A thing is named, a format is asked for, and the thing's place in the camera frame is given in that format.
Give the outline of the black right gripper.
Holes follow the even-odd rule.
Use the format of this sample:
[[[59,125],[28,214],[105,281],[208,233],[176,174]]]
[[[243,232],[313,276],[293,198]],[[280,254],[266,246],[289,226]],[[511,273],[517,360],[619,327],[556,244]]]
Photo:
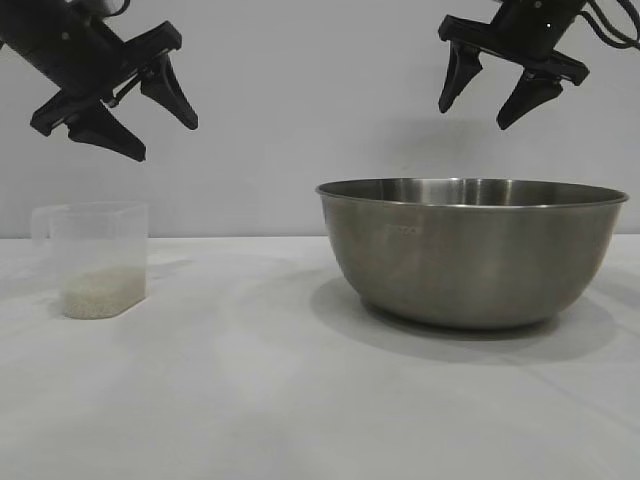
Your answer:
[[[440,39],[450,44],[440,112],[446,113],[482,71],[481,54],[525,69],[498,112],[501,130],[557,98],[561,80],[581,84],[589,69],[555,47],[584,6],[583,1],[504,1],[488,23],[447,15],[438,28]]]

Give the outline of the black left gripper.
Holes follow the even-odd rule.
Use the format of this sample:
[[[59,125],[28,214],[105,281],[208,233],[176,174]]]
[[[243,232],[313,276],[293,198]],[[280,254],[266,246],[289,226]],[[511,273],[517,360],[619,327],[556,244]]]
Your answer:
[[[1,43],[59,89],[33,113],[35,130],[49,135],[64,124],[76,143],[145,161],[145,145],[110,113],[132,88],[190,130],[198,128],[199,119],[169,58],[181,47],[179,31],[165,21],[123,40],[105,21],[128,7],[127,2],[113,8],[103,1],[4,1]]]

